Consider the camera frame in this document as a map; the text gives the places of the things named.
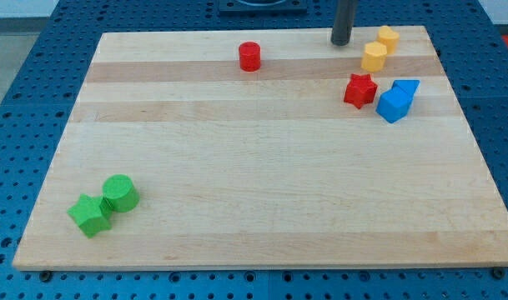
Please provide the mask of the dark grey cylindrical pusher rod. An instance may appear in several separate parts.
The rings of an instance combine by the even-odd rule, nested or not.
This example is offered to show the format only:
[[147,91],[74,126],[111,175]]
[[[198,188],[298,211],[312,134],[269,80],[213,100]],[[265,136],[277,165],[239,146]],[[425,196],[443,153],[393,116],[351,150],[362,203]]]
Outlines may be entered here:
[[358,0],[337,1],[330,37],[335,46],[345,46],[350,42],[358,2]]

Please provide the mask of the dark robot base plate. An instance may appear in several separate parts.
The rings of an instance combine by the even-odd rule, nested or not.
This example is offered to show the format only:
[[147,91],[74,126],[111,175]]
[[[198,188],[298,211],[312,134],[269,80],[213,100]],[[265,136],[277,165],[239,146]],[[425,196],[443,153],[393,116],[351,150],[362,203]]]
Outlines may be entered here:
[[220,15],[242,13],[306,13],[307,0],[217,0]]

